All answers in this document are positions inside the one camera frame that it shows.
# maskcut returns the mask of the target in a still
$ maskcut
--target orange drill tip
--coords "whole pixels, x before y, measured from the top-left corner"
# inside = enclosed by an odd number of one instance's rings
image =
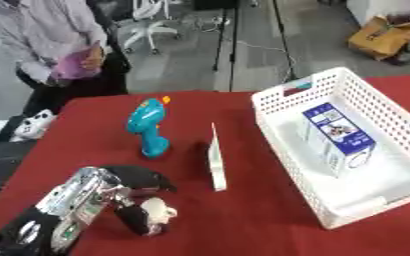
[[[168,104],[169,102],[171,102],[171,98],[169,96],[163,97],[163,103],[164,104]]]

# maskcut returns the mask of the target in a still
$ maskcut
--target blue toy drill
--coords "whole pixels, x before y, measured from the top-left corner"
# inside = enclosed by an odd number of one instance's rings
[[[169,97],[163,98],[165,104],[169,101]],[[169,141],[158,135],[158,123],[165,115],[163,103],[156,99],[148,99],[141,103],[127,122],[128,132],[141,135],[142,152],[148,158],[162,155],[169,147]]]

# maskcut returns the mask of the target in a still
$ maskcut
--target white shirt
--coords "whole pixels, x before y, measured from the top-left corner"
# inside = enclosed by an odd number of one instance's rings
[[[17,7],[0,0],[0,41],[31,78],[46,83],[51,67],[70,53],[107,35],[85,0],[21,0]]]

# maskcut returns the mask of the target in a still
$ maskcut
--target gray floor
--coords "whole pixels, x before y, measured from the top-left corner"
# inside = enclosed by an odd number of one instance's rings
[[[322,6],[316,0],[277,0],[283,15],[291,54],[296,59],[296,73],[308,76],[324,69],[347,66],[361,76],[410,74],[410,65],[394,67],[376,62],[346,47],[347,38],[358,26],[344,6]],[[241,24],[235,76],[235,90],[262,90],[283,80],[287,65],[272,9],[271,0],[260,0],[258,8],[245,3]],[[200,32],[197,22],[207,21],[215,12],[191,14],[173,7],[178,19],[170,25],[183,38],[157,37],[161,55],[151,55],[146,42],[136,44],[129,56],[134,66],[128,75],[133,93],[177,90],[228,90],[231,26],[227,29],[220,71],[211,70],[217,45],[217,33]],[[121,39],[129,36],[130,24],[121,29]],[[0,119],[18,114],[30,90],[13,74],[13,64],[0,51]]]

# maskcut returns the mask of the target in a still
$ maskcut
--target purple object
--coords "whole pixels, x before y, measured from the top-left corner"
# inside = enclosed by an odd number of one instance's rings
[[[61,59],[57,65],[53,68],[53,74],[57,79],[82,79],[96,76],[101,72],[101,69],[88,70],[82,67],[82,61],[84,61],[90,54],[93,47],[96,47],[98,42],[93,44],[89,49],[74,52],[65,58]]]

